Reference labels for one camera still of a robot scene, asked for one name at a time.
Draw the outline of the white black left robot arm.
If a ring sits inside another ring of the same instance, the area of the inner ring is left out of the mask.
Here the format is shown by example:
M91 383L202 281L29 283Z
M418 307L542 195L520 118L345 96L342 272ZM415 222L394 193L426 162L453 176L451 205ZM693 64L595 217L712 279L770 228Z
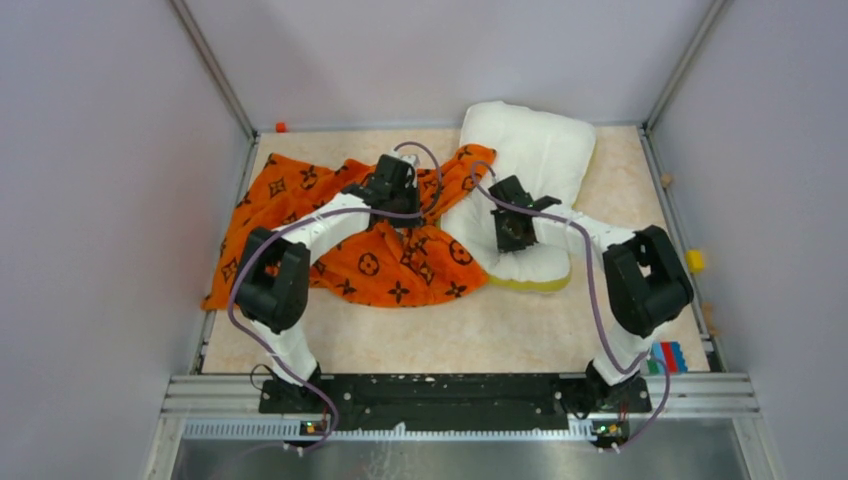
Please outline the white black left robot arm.
M400 227L423 219L418 159L391 152L360 183L343 187L325 205L288 225L257 227L248 235L227 303L229 316L250 321L246 333L269 354L283 401L297 413L319 404L319 363L299 323L309 274L321 256L380 220Z

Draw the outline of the orange patterned pillowcase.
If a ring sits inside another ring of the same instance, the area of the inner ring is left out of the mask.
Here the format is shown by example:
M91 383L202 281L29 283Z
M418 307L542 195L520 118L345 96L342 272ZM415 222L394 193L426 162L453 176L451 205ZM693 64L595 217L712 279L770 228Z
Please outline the orange patterned pillowcase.
M355 304L373 307L423 307L462 298L482 286L488 274L464 242L442 229L447 213L472 191L495 150L478 144L458 148L435 173L417 176L423 204L433 203L421 226L393 228L382 221L334 246L315 260L309 284ZM332 170L272 153L236 205L219 248L205 310L225 308L250 231L292 223L324 206L343 187L362 183L374 166L355 159Z

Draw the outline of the white pillow yellow edge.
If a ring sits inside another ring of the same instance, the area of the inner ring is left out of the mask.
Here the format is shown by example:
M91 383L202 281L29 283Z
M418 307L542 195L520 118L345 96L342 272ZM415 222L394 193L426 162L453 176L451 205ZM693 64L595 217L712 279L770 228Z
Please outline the white pillow yellow edge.
M548 195L568 207L577 200L596 141L596 129L588 122L503 101L470 106L459 137L462 146L477 144L496 151L497 179L515 175L533 198ZM440 227L470 252L495 285L540 293L565 288L570 281L569 254L539 244L499 252L494 208L473 190L442 215Z

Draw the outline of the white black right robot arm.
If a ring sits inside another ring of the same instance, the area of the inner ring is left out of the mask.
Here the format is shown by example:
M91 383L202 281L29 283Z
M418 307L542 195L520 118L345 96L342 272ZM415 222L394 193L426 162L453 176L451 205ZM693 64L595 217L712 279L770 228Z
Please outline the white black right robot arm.
M694 298L668 233L656 225L633 230L600 222L551 196L534 199L516 176L481 192L495 205L499 252L546 246L583 254L602 347L586 367L585 395L594 409L614 411L659 330Z

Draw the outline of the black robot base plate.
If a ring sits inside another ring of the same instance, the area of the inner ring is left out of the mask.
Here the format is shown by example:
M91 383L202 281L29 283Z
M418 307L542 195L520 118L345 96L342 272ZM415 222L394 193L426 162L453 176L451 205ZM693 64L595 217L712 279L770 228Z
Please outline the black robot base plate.
M595 401L582 374L335 374L318 390L295 396L276 379L263 382L262 414L339 416L340 432L376 432L403 425L412 432L524 432L568 428L592 414L648 413L646 381Z

